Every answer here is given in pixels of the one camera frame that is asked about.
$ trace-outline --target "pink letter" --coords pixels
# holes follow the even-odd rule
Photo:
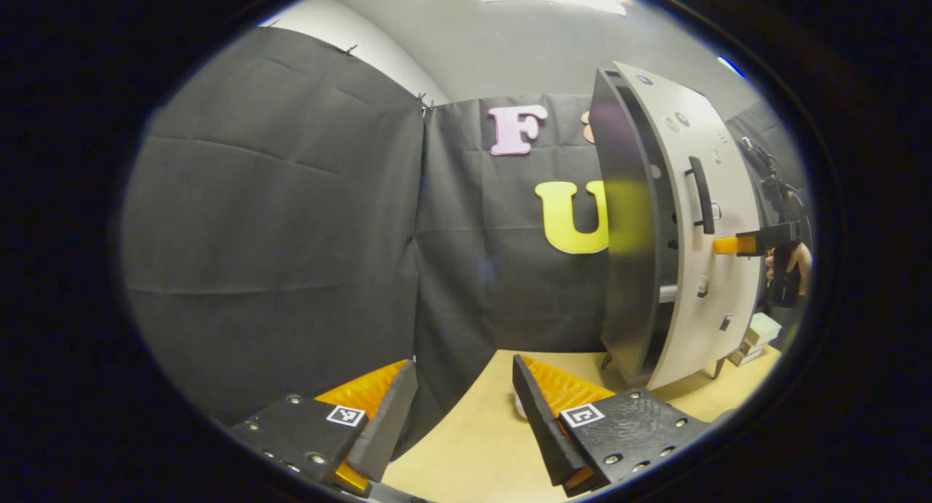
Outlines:
[[[524,141],[521,133],[528,139],[536,139],[540,131],[537,119],[547,118],[547,109],[541,105],[527,107],[500,107],[489,109],[489,115],[495,118],[495,144],[492,155],[527,154],[530,143]]]

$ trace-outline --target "yellow letter u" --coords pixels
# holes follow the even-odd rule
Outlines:
[[[599,227],[590,234],[576,230],[573,220],[576,185],[566,181],[550,181],[534,189],[534,194],[538,194],[543,201],[543,234],[557,250],[570,254],[593,254],[609,247],[605,186],[602,181],[590,181],[585,188],[596,198],[596,210],[599,212]]]

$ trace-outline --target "wooden table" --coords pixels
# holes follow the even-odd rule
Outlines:
[[[657,388],[659,397],[702,421],[738,407],[762,383],[780,357],[766,347],[762,356],[736,368],[726,361],[712,380],[715,364]],[[512,395],[512,359],[519,352],[496,351],[463,398],[430,433],[389,465],[383,483],[440,503],[550,503],[566,501],[551,486],[529,424],[518,415]],[[604,352],[569,354],[520,352],[612,391],[625,390],[618,371],[599,370]]]

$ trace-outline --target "ceiling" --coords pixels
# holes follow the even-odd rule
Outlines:
[[[715,49],[636,0],[626,16],[549,2],[336,1],[394,39],[451,101],[589,94],[597,66],[613,60],[702,92],[725,119],[759,100]]]

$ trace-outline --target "black handle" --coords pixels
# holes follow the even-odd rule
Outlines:
[[[702,225],[704,234],[715,234],[715,222],[712,218],[712,200],[708,196],[708,183],[706,183],[706,171],[702,169],[702,161],[698,157],[690,155],[690,165],[692,168],[686,171],[686,175],[693,174],[696,178],[696,188],[699,190],[699,209],[702,210],[702,221],[696,221],[695,226]]]
[[[783,308],[792,308],[796,305],[796,297],[799,295],[799,264],[792,272],[787,272],[789,266],[789,254],[799,247],[799,242],[779,245],[773,248],[773,281],[770,284],[770,304],[772,306],[782,306]]]

